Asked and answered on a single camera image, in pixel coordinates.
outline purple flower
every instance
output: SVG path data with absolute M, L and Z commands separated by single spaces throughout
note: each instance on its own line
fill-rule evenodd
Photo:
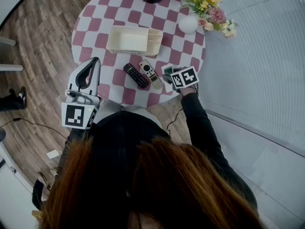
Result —
M 225 15 L 220 8 L 211 8 L 208 13 L 210 15 L 211 22 L 217 24 L 225 23 Z

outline flower bouquet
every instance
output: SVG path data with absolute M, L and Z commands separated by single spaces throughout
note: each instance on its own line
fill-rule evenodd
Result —
M 225 17 L 224 12 L 218 7 L 222 0 L 181 0 L 182 8 L 190 8 L 197 14 L 198 25 L 207 31 L 221 31 L 225 37 L 237 35 L 236 24 Z

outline vase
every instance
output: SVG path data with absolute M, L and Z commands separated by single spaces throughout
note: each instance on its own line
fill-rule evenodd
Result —
M 179 26 L 179 29 L 186 34 L 193 33 L 198 28 L 198 17 L 197 17 L 197 15 L 184 16 L 179 21 L 178 26 Z

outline wooden floor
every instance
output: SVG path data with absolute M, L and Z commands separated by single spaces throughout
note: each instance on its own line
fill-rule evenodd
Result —
M 0 125 L 16 117 L 50 126 L 64 136 L 69 130 L 61 126 L 61 101 L 72 70 L 76 67 L 71 53 L 71 35 L 82 8 L 90 0 L 25 0 L 0 31 L 0 36 L 16 40 L 16 46 L 0 45 L 0 63 L 21 64 L 22 72 L 0 72 L 0 97 L 10 88 L 17 92 L 25 86 L 28 108 L 0 113 Z M 178 99 L 150 108 L 164 128 L 181 108 Z M 50 169 L 58 158 L 49 160 L 46 153 L 62 150 L 65 139 L 44 127 L 24 121 L 5 126 L 4 145 L 21 171 L 34 183 L 42 171 L 52 180 Z M 180 114 L 172 125 L 172 138 L 189 142 L 185 116 Z

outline power cord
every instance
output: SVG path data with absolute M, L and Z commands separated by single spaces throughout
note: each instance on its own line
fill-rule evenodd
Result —
M 198 93 L 198 83 L 196 83 L 196 84 L 194 85 L 194 87 L 193 87 L 193 86 L 189 86 L 189 87 L 195 89 L 195 90 L 196 90 L 196 95 L 197 95 L 197 97 L 199 97 L 199 93 Z M 168 132 L 168 135 L 169 135 L 170 137 L 171 137 L 171 131 L 168 129 L 168 127 L 169 127 L 172 123 L 174 123 L 174 122 L 177 120 L 178 114 L 179 114 L 182 110 L 183 110 L 183 108 L 180 109 L 180 110 L 177 112 L 175 119 L 174 119 L 173 121 L 171 121 L 171 122 L 167 125 L 167 127 L 166 127 L 166 131 Z
M 46 125 L 41 125 L 41 124 L 38 124 L 38 123 L 32 123 L 31 121 L 28 121 L 28 120 L 23 119 L 23 118 L 15 118 L 15 119 L 12 119 L 11 121 L 7 122 L 6 124 L 4 124 L 4 125 L 2 125 L 2 126 L 0 126 L 0 127 L 4 127 L 4 126 L 6 126 L 7 124 L 11 123 L 12 121 L 13 121 L 13 122 L 16 122 L 16 121 L 20 121 L 20 120 L 24 120 L 24 121 L 30 123 L 31 125 L 40 125 L 40 126 L 43 126 L 43 127 L 48 128 L 48 129 L 51 129 L 51 130 L 53 130 L 54 132 L 57 132 L 59 135 L 61 135 L 64 139 L 67 139 L 64 135 L 62 135 L 60 132 L 56 131 L 56 130 L 53 129 L 52 127 L 48 127 L 48 126 L 46 126 Z

